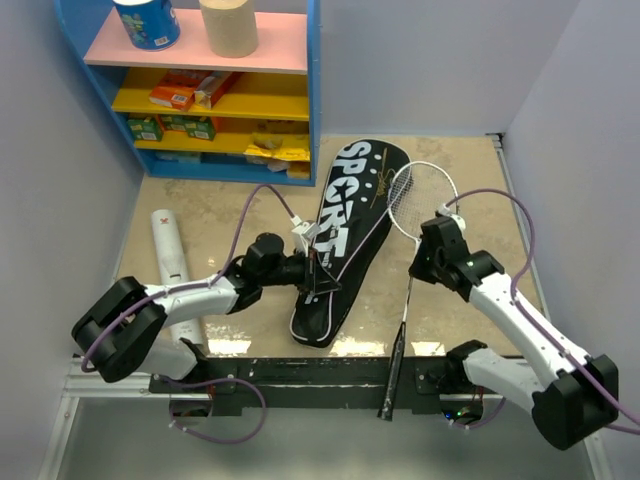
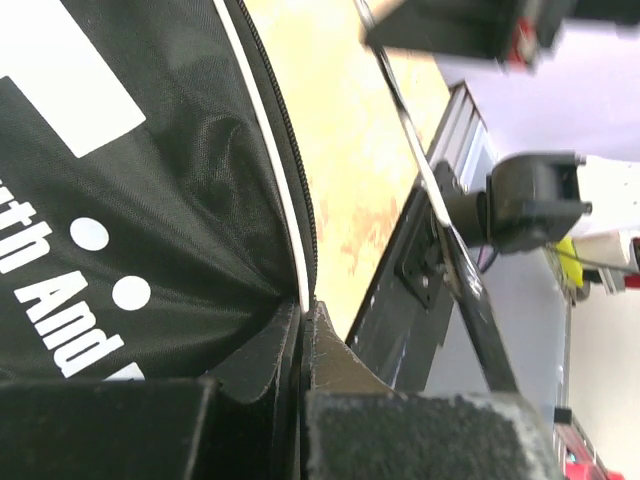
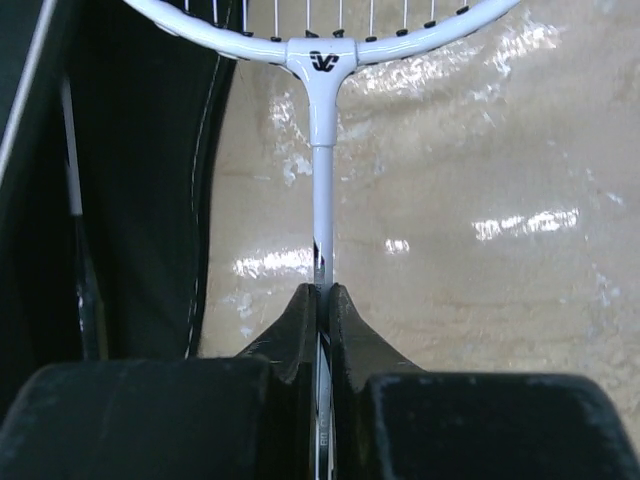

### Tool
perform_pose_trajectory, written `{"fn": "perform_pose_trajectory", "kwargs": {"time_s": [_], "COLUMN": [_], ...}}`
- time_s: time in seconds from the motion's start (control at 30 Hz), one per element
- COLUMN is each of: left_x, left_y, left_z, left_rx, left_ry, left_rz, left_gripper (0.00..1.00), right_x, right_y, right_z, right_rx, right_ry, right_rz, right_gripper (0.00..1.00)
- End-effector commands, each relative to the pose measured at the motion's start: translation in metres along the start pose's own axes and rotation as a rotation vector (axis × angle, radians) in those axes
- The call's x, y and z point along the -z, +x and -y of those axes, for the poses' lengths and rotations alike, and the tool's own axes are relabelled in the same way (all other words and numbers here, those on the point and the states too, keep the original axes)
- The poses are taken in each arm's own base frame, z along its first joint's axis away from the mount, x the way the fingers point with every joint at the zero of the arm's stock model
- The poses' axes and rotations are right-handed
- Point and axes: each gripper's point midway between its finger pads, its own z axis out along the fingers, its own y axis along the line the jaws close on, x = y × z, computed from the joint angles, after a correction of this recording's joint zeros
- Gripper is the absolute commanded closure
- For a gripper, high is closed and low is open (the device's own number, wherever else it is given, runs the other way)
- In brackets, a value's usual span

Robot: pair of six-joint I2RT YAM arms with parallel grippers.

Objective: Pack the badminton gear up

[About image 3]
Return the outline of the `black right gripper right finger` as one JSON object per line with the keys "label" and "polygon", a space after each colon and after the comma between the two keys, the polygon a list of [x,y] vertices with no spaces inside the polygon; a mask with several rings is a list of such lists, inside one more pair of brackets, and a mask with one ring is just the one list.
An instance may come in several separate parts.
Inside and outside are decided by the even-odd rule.
{"label": "black right gripper right finger", "polygon": [[591,379],[423,369],[329,297],[340,479],[635,479],[639,457]]}

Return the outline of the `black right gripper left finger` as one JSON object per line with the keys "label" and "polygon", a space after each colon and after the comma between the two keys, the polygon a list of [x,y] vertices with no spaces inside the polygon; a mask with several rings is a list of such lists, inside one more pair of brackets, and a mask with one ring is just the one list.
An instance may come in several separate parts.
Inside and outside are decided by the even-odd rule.
{"label": "black right gripper left finger", "polygon": [[1,429],[5,479],[310,479],[316,293],[240,354],[37,371]]}

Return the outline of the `black shaft badminton racket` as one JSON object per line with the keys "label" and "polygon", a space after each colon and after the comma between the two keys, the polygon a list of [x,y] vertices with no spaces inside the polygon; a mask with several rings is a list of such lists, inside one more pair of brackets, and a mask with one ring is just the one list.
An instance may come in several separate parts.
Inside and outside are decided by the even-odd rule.
{"label": "black shaft badminton racket", "polygon": [[67,147],[67,183],[69,207],[74,233],[74,272],[78,322],[82,337],[83,357],[100,359],[97,307],[98,290],[83,220],[80,172],[73,116],[71,85],[64,77],[60,87],[61,106]]}

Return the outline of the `black racket cover bag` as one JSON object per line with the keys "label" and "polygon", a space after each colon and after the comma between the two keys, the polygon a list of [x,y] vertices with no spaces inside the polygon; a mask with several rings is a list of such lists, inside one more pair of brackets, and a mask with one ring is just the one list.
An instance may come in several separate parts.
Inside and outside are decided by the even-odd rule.
{"label": "black racket cover bag", "polygon": [[121,1],[1,5],[1,404],[82,356],[61,84],[113,359],[197,354],[235,65]]}

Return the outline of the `white badminton racket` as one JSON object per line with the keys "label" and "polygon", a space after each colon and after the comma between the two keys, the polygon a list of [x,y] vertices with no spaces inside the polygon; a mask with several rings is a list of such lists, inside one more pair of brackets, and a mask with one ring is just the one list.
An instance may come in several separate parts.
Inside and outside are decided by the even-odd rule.
{"label": "white badminton racket", "polygon": [[337,99],[345,79],[359,69],[423,55],[496,22],[515,7],[513,1],[464,1],[450,16],[436,16],[418,30],[410,30],[409,13],[392,37],[368,34],[359,41],[339,26],[328,36],[305,29],[303,36],[284,39],[276,27],[270,38],[223,27],[216,16],[206,18],[188,4],[128,0],[128,6],[160,30],[213,50],[232,60],[277,66],[301,81],[309,107],[309,145],[312,165],[313,274],[316,291],[316,354],[314,358],[314,437],[312,478],[330,479],[335,465],[332,411],[332,367],[329,303],[334,285],[334,149],[337,145]]}

